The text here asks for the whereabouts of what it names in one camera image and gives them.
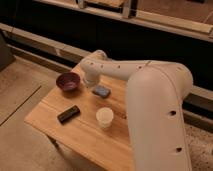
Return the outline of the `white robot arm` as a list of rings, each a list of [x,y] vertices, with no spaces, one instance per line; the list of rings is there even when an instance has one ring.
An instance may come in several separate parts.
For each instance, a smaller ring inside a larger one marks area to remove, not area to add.
[[[136,171],[192,171],[182,104],[193,86],[181,63],[115,61],[96,50],[80,61],[84,83],[102,75],[126,82],[125,105]]]

